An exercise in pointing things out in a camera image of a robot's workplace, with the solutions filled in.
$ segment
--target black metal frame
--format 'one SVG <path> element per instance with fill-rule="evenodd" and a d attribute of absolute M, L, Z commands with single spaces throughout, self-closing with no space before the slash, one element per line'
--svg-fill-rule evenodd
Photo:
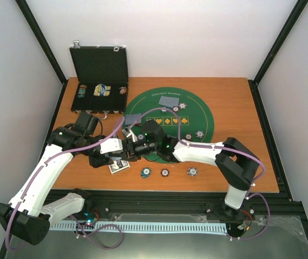
<path fill-rule="evenodd" d="M 59 100 L 51 121 L 50 129 L 47 137 L 53 130 L 53 125 L 56 120 L 61 100 L 63 98 L 67 80 L 55 59 L 39 25 L 37 24 L 28 4 L 25 0 L 16 0 L 24 17 L 26 18 L 30 28 L 37 37 L 43 51 L 47 55 L 53 69 L 55 70 L 58 78 L 60 79 L 63 88 L 59 96 Z M 269 51 L 264 63 L 259 69 L 257 76 L 254 80 L 249 80 L 252 97 L 258 113 L 258 118 L 261 123 L 266 145 L 268 147 L 270 159 L 273 165 L 273 170 L 277 179 L 279 193 L 264 194 L 267 199 L 272 215 L 290 215 L 299 216 L 305 229 L 305 234 L 308 239 L 308 220 L 305 210 L 301 202 L 294 202 L 289 189 L 289 185 L 279 158 L 278 150 L 270 129 L 268 119 L 266 117 L 265 109 L 262 103 L 261 95 L 258 90 L 258 84 L 262 80 L 264 74 L 268 70 L 270 64 L 275 58 L 280 47 L 287 38 L 289 32 L 293 28 L 298 17 L 305 8 L 308 0 L 298 0 L 293 8 L 290 16 L 284 24 L 280 34 L 274 42 L 271 50 Z M 52 202 L 64 197 L 70 190 L 51 190 L 47 196 L 46 202 Z M 95 200 L 100 205 L 102 210 L 101 216 L 108 217 L 109 213 L 122 214 L 122 213 L 157 213 L 157 214 L 208 214 L 206 208 L 208 204 L 217 202 L 225 197 L 225 193 L 176 193 L 176 192 L 122 192 L 122 191 L 90 191 Z M 254 211 L 258 215 L 266 214 L 266 207 L 261 198 L 253 198 L 249 201 Z"/>

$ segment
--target gray wall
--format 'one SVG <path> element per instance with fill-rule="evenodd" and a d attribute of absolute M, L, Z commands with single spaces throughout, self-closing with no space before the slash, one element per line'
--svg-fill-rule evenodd
<path fill-rule="evenodd" d="M 131 77 L 253 78 L 295 2 L 28 0 L 69 77 L 67 47 L 78 39 L 126 45 Z"/>
<path fill-rule="evenodd" d="M 308 5 L 259 89 L 293 196 L 308 216 Z"/>
<path fill-rule="evenodd" d="M 0 202 L 34 169 L 60 88 L 15 1 L 0 1 Z"/>

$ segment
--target gray floor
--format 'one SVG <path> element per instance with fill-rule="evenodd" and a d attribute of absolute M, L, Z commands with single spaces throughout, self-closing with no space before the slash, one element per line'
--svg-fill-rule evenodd
<path fill-rule="evenodd" d="M 244 236 L 263 228 L 265 221 L 256 217 Z M 93 239 L 111 246 L 119 234 L 98 233 Z M 13 246 L 18 243 L 15 238 Z M 123 243 L 114 250 L 101 250 L 85 238 L 76 239 L 72 231 L 50 231 L 37 246 L 26 245 L 8 253 L 10 258 L 308 258 L 308 242 L 296 217 L 273 217 L 272 224 L 260 237 L 250 241 L 229 241 L 225 236 L 207 234 L 124 234 Z"/>

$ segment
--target wooden tabletop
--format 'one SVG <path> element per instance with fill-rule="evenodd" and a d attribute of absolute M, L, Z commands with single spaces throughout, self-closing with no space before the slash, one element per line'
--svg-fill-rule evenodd
<path fill-rule="evenodd" d="M 78 86 L 77 78 L 70 78 L 54 128 L 76 121 L 78 114 L 71 112 L 72 101 Z M 234 137 L 256 154 L 266 165 L 266 174 L 252 189 L 257 192 L 278 192 L 268 150 L 259 124 L 256 108 L 246 78 L 130 78 L 127 103 L 138 94 L 157 87 L 179 87 L 193 92 L 210 107 L 214 116 L 215 130 L 211 142 L 225 141 Z M 120 114 L 110 114 L 103 121 L 104 135 L 111 133 Z M 161 164 L 144 159 L 131 162 L 131 168 L 112 175 L 108 166 L 92 168 L 88 157 L 76 156 L 63 170 L 55 189 L 89 190 L 166 190 L 187 192 L 226 192 L 228 183 L 217 167 L 195 162 Z M 140 172 L 150 167 L 150 177 L 144 179 Z M 187 169 L 196 167 L 197 176 L 189 176 Z M 163 168 L 170 171 L 162 177 Z"/>

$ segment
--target poker chip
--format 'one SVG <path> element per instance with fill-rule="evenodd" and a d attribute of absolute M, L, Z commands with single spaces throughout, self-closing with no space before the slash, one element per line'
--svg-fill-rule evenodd
<path fill-rule="evenodd" d="M 197 131 L 197 132 L 196 132 L 196 137 L 199 138 L 199 139 L 201 139 L 202 137 L 204 137 L 204 132 L 202 132 L 202 131 Z"/>
<path fill-rule="evenodd" d="M 145 168 L 143 168 L 142 171 L 141 171 L 141 177 L 147 178 L 147 177 L 150 176 L 150 173 L 151 173 L 151 172 L 152 172 L 152 171 L 151 171 L 151 169 L 150 169 L 149 167 L 145 167 Z"/>
<path fill-rule="evenodd" d="M 186 105 L 185 103 L 180 103 L 180 104 L 179 104 L 179 108 L 180 108 L 180 109 L 185 109 L 186 106 L 187 106 L 187 105 Z"/>
<path fill-rule="evenodd" d="M 163 177 L 169 176 L 169 171 L 168 171 L 168 169 L 162 169 L 162 170 L 161 170 L 161 175 L 162 175 Z"/>
<path fill-rule="evenodd" d="M 184 137 L 184 139 L 188 140 L 188 141 L 192 141 L 192 134 L 187 133 Z"/>
<path fill-rule="evenodd" d="M 198 170 L 195 167 L 190 167 L 187 169 L 187 174 L 190 176 L 196 176 L 197 173 L 198 173 Z"/>

